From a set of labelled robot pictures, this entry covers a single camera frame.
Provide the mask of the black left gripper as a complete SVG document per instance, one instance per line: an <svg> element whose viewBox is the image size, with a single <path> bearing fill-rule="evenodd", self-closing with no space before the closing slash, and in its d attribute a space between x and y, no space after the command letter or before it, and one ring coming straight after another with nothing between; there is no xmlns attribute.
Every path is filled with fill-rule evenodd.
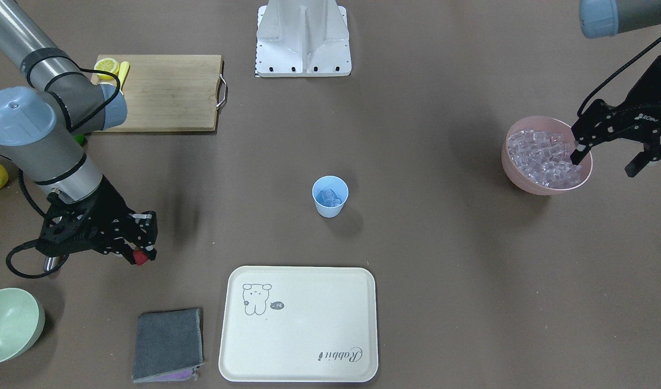
<svg viewBox="0 0 661 389"><path fill-rule="evenodd" d="M661 160L661 55L659 55L618 106L595 99L571 127L575 149L570 162L580 165L592 147L616 139L643 144L625 167L636 177L646 166Z"/></svg>

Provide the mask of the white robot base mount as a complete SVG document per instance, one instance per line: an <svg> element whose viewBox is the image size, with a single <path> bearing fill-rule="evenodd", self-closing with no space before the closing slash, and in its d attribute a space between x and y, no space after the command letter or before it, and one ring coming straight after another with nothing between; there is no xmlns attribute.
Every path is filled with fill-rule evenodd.
<svg viewBox="0 0 661 389"><path fill-rule="evenodd" d="M257 11L258 77L352 72L348 13L335 1L269 1Z"/></svg>

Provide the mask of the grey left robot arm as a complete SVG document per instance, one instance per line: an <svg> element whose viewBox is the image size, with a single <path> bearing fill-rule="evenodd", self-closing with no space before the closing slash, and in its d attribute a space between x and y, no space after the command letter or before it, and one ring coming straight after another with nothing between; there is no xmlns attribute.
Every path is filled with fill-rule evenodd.
<svg viewBox="0 0 661 389"><path fill-rule="evenodd" d="M580 29L593 39L661 24L661 1L582 1ZM661 42L661 36L650 48ZM599 144L615 139L641 143L639 152L625 167L629 177L661 160L661 54L656 57L621 104L611 106L595 99L599 87L582 101L571 128L576 148L570 160L578 165Z"/></svg>

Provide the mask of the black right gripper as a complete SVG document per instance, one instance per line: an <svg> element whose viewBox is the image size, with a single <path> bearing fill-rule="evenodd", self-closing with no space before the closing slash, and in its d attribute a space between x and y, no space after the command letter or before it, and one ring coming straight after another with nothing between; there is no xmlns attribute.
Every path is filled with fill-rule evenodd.
<svg viewBox="0 0 661 389"><path fill-rule="evenodd" d="M93 250L118 254L136 265L135 249L156 259L157 214L137 213L106 177L85 199L73 204L61 200L58 192L47 195L50 206L36 242L36 249L48 257Z"/></svg>

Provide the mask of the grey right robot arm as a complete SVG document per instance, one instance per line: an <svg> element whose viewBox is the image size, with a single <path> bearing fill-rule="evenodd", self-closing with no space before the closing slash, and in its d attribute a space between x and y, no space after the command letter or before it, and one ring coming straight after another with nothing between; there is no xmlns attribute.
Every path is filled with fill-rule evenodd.
<svg viewBox="0 0 661 389"><path fill-rule="evenodd" d="M122 124L128 110L120 82L94 84L15 1L0 1L0 49L26 86L0 90L0 155L46 195L39 237L14 249L58 258L116 254L129 264L156 258L157 215L130 209L76 136Z"/></svg>

